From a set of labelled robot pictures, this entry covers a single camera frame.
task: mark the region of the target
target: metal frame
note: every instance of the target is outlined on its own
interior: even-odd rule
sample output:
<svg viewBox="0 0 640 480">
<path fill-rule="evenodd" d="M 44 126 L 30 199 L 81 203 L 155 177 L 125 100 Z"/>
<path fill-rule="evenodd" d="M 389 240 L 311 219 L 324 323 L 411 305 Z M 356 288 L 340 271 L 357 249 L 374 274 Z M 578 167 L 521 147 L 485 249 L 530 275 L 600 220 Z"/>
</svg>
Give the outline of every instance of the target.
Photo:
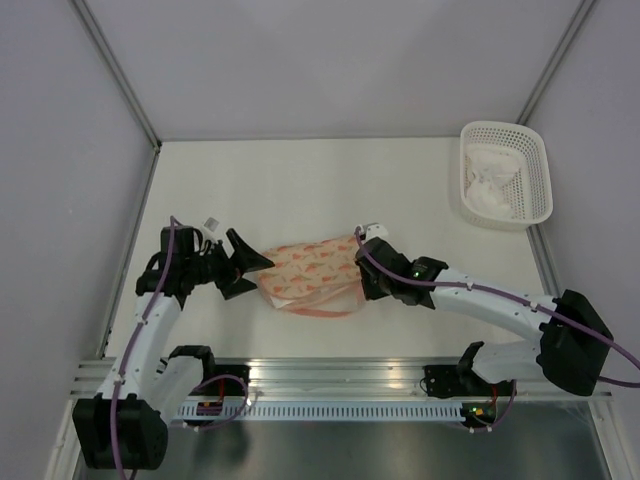
<svg viewBox="0 0 640 480">
<path fill-rule="evenodd" d="M 582 0 L 580 2 L 580 5 L 578 5 L 578 8 L 567 25 L 567 28 L 562 34 L 558 45 L 556 45 L 549 61 L 542 70 L 542 74 L 538 78 L 536 85 L 533 87 L 531 95 L 529 95 L 520 115 L 518 115 L 518 119 L 516 120 L 517 124 L 526 125 L 529 122 L 531 115 L 538 106 L 538 103 L 549 86 L 551 79 L 554 77 L 558 67 L 566 58 L 567 52 L 575 42 L 578 34 L 584 27 L 585 22 L 589 19 L 599 1 L 600 0 Z"/>
<path fill-rule="evenodd" d="M 153 125 L 151 125 L 149 117 L 142 108 L 136 92 L 133 90 L 131 83 L 129 83 L 127 76 L 124 74 L 124 71 L 120 66 L 120 62 L 118 62 L 118 59 L 113 53 L 113 50 L 111 49 L 111 46 L 107 41 L 107 37 L 102 31 L 102 27 L 93 14 L 91 7 L 89 7 L 86 0 L 69 0 L 69 4 L 78 15 L 80 23 L 82 23 L 82 26 L 87 32 L 91 43 L 93 44 L 103 63 L 107 67 L 109 74 L 120 90 L 120 93 L 129 106 L 129 109 L 131 110 L 134 118 L 136 119 L 140 127 L 144 130 L 144 133 L 147 135 L 147 138 L 151 142 L 151 145 L 153 146 L 156 153 L 159 152 L 161 147 L 160 139 L 158 138 Z"/>
<path fill-rule="evenodd" d="M 591 419 L 595 436 L 600 442 L 611 478 L 637 479 L 640 471 L 636 464 L 632 446 L 621 432 L 620 422 L 612 402 L 590 402 Z"/>
</svg>

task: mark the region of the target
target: small white object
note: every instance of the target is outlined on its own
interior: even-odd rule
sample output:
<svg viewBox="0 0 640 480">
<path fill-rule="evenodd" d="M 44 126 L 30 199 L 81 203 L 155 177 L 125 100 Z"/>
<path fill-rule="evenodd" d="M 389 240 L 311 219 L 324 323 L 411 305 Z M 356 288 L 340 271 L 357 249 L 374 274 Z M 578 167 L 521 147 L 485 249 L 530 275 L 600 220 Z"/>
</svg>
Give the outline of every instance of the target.
<svg viewBox="0 0 640 480">
<path fill-rule="evenodd" d="M 216 228 L 218 228 L 218 225 L 220 225 L 220 222 L 218 222 L 215 218 L 209 217 L 202 224 L 202 227 L 200 227 L 200 231 L 209 240 L 211 240 L 212 242 L 215 242 L 216 239 L 214 236 L 214 232 Z"/>
<path fill-rule="evenodd" d="M 389 236 L 389 231 L 380 223 L 368 223 L 358 225 L 360 235 L 364 235 L 363 243 L 367 243 L 372 238 L 384 238 Z"/>
<path fill-rule="evenodd" d="M 468 198 L 468 189 L 475 179 L 470 155 L 478 148 L 488 151 L 481 155 L 482 164 L 491 165 L 496 160 L 495 155 L 511 156 L 519 164 L 520 169 L 511 179 L 511 162 L 511 167 L 505 162 L 501 167 L 503 171 L 494 171 L 493 176 L 493 185 L 499 188 L 511 212 L 498 207 L 497 202 L 489 205 L 489 209 L 496 209 L 499 214 L 506 215 L 507 212 L 509 218 L 489 214 L 486 210 L 479 211 L 478 204 L 474 205 Z M 517 231 L 544 222 L 551 215 L 553 198 L 547 154 L 542 138 L 530 128 L 503 122 L 470 123 L 462 129 L 460 158 L 455 162 L 458 171 L 451 177 L 452 188 L 457 191 L 455 206 L 467 222 L 484 228 Z M 489 198 L 499 199 L 494 194 L 486 191 L 474 193 L 472 189 L 472 198 L 480 198 L 484 202 Z"/>
</svg>

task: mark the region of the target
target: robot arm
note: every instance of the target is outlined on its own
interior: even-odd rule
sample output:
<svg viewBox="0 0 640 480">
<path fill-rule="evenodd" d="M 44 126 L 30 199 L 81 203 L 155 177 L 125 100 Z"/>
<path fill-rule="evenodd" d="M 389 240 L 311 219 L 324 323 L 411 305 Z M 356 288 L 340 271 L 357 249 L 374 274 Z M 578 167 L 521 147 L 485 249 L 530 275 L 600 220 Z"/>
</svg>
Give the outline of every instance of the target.
<svg viewBox="0 0 640 480">
<path fill-rule="evenodd" d="M 456 368 L 469 393 L 503 380 L 541 376 L 576 395 L 593 393 L 609 347 L 537 310 L 546 307 L 613 339 L 583 295 L 567 290 L 561 298 L 553 298 L 498 289 L 440 260 L 420 257 L 409 261 L 381 238 L 386 234 L 379 224 L 360 228 L 362 247 L 356 263 L 367 300 L 392 296 L 406 305 L 462 313 L 524 339 L 506 345 L 471 344 Z M 424 282 L 434 284 L 424 286 Z M 519 299 L 526 299 L 526 305 Z"/>
<path fill-rule="evenodd" d="M 80 446 L 88 467 L 113 469 L 114 451 L 110 433 L 110 406 L 116 402 L 118 452 L 127 469 L 156 469 L 167 448 L 167 424 L 180 404 L 202 381 L 215 376 L 211 349 L 204 346 L 177 347 L 162 374 L 156 370 L 169 333 L 184 308 L 187 297 L 198 285 L 214 283 L 225 300 L 256 289 L 243 278 L 246 272 L 273 267 L 267 258 L 252 250 L 233 230 L 227 237 L 234 248 L 227 256 L 222 241 L 207 238 L 214 221 L 201 230 L 188 226 L 174 229 L 169 252 L 170 229 L 160 236 L 160 252 L 155 254 L 138 279 L 132 341 L 118 356 L 109 375 L 92 399 L 81 399 L 73 410 Z M 170 264 L 160 296 L 143 318 L 167 262 Z M 121 365 L 126 366 L 123 376 Z M 119 384 L 117 396 L 116 383 Z"/>
</svg>

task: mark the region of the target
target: white wall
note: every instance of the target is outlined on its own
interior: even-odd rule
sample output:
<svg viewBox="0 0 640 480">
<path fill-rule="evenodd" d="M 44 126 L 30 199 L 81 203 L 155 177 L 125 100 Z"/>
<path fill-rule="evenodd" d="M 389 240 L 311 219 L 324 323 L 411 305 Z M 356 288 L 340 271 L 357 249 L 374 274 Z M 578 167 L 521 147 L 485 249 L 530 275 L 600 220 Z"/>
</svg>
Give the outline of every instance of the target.
<svg viewBox="0 0 640 480">
<path fill-rule="evenodd" d="M 640 355 L 640 2 L 600 2 L 530 126 L 547 145 L 555 211 L 545 224 L 565 287 L 593 301 Z M 640 380 L 618 355 L 607 370 Z M 640 454 L 640 391 L 615 391 Z"/>
<path fill-rule="evenodd" d="M 164 140 L 515 121 L 578 0 L 89 0 Z"/>
<path fill-rule="evenodd" d="M 64 0 L 0 2 L 0 477 L 42 478 L 151 148 Z"/>
</svg>

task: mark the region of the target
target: plastic basket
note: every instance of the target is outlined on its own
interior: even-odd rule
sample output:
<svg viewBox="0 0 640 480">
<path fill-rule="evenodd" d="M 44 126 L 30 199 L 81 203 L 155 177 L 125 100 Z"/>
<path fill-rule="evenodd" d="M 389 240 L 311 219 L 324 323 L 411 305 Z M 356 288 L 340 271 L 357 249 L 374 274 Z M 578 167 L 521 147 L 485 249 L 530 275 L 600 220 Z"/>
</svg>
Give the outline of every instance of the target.
<svg viewBox="0 0 640 480">
<path fill-rule="evenodd" d="M 466 198 L 471 185 L 469 149 L 490 145 L 492 149 L 509 153 L 520 161 L 520 171 L 502 188 L 513 218 L 491 217 L 476 211 Z M 530 128 L 502 122 L 473 122 L 462 129 L 460 136 L 459 174 L 452 178 L 460 191 L 460 214 L 479 227 L 497 230 L 524 230 L 544 222 L 553 210 L 549 165 L 544 142 Z"/>
</svg>

